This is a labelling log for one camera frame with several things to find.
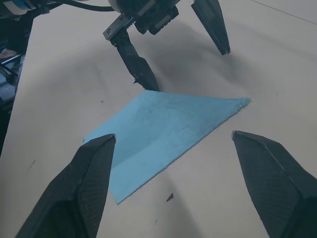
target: table surface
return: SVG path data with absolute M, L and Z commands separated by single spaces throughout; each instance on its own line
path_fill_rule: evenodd
M 221 0 L 232 48 L 221 56 L 191 3 L 156 36 L 131 27 L 139 55 L 164 92 L 252 102 L 120 205 L 109 192 L 99 238 L 267 238 L 232 130 L 282 143 L 317 177 L 314 16 Z M 0 160 L 0 237 L 15 236 L 83 138 L 143 91 L 102 35 L 117 15 L 61 6 L 35 19 Z

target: blue cloth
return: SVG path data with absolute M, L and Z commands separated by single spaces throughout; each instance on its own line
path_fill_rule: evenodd
M 116 134 L 109 187 L 119 204 L 249 102 L 144 91 L 84 142 Z

